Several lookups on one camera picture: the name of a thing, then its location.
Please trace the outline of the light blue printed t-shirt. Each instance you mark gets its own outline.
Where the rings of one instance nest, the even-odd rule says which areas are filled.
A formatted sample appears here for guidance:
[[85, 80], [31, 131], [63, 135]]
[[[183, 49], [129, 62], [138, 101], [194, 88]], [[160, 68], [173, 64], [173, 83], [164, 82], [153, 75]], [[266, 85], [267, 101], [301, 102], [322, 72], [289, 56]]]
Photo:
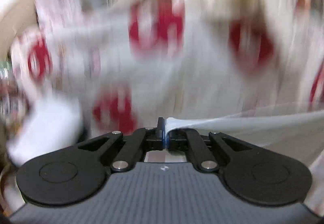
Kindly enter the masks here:
[[167, 118], [165, 133], [179, 129], [199, 129], [219, 132], [236, 132], [244, 130], [280, 129], [304, 125], [323, 119], [323, 110], [276, 116], [240, 116], [230, 115], [214, 119], [183, 120]]

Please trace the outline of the white quilt with red prints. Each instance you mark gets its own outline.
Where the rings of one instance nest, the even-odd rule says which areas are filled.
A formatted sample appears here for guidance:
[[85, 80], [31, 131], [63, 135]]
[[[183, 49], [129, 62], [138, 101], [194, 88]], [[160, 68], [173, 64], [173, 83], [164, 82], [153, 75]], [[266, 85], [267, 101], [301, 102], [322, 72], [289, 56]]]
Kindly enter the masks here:
[[[77, 100], [90, 137], [159, 117], [194, 120], [323, 110], [315, 80], [322, 27], [270, 0], [121, 0], [68, 25], [26, 32], [11, 48], [28, 99]], [[323, 119], [225, 132], [311, 164]]]

